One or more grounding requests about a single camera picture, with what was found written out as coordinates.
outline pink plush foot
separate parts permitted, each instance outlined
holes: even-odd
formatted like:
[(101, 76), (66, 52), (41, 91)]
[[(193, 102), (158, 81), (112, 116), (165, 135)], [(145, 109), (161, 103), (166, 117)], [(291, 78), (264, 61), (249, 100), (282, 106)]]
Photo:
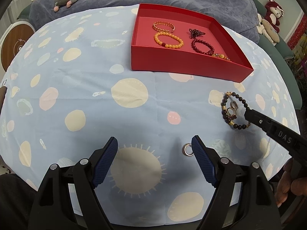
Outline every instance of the pink plush foot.
[(66, 6), (70, 7), (71, 5), (72, 5), (72, 1), (68, 1)]

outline light blue tablecloth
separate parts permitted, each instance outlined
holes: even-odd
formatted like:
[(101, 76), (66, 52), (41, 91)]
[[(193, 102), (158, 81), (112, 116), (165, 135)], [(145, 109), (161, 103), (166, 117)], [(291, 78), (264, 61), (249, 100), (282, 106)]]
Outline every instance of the light blue tablecloth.
[[(254, 68), (240, 84), (131, 71), (137, 10), (138, 5), (76, 13), (48, 23), (29, 39), (3, 79), (8, 89), (0, 117), (0, 154), (37, 189), (51, 164), (74, 165), (114, 136), (118, 154), (95, 190), (111, 223), (155, 226), (199, 220), (214, 188), (195, 157), (182, 154), (194, 135), (234, 163), (258, 161), (267, 178), (289, 158), (256, 126), (230, 128), (221, 115), (223, 94), (234, 91), (250, 108), (299, 132), (294, 107), (270, 57), (229, 29)], [(242, 124), (239, 105), (236, 122)], [(70, 190), (74, 210), (81, 214), (74, 187)]]

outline dark pants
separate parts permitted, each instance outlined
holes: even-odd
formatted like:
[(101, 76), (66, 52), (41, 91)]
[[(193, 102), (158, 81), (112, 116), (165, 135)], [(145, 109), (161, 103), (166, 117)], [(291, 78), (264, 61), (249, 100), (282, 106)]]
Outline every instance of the dark pants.
[(35, 194), (16, 174), (0, 175), (0, 229), (27, 230)]

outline silver bolt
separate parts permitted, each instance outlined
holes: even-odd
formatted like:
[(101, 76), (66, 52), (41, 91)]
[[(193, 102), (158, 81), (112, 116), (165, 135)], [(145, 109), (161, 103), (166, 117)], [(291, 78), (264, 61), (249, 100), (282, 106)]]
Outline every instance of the silver bolt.
[(251, 164), (255, 169), (257, 169), (257, 168), (259, 168), (260, 166), (259, 166), (259, 164), (258, 163), (256, 163), (256, 162), (253, 162), (252, 164)]
[(50, 169), (51, 170), (55, 170), (57, 168), (57, 164), (52, 164), (51, 166), (50, 166)]
[(222, 157), (222, 158), (221, 158), (221, 163), (223, 163), (223, 164), (227, 164), (227, 163), (229, 163), (228, 158), (226, 158), (226, 157)]
[(88, 160), (87, 159), (82, 159), (81, 161), (80, 161), (80, 164), (81, 165), (86, 165), (88, 163)]

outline open red box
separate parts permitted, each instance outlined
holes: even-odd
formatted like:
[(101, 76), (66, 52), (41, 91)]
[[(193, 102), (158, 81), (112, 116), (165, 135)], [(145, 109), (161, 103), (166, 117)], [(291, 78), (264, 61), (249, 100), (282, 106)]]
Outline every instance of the open red box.
[[(175, 26), (172, 34), (184, 41), (180, 49), (165, 48), (155, 42), (157, 31), (153, 29), (153, 23), (157, 21)], [(171, 29), (163, 25), (157, 27)], [(215, 53), (222, 53), (231, 61), (196, 53), (191, 47), (189, 28), (205, 32), (197, 39), (208, 42), (214, 47)], [(161, 35), (159, 39), (167, 44), (179, 44), (168, 36)], [(201, 51), (209, 50), (203, 44), (196, 44)], [(145, 3), (140, 4), (135, 21), (131, 68), (135, 71), (185, 73), (235, 82), (242, 82), (253, 71), (240, 47), (213, 17), (187, 9)]]

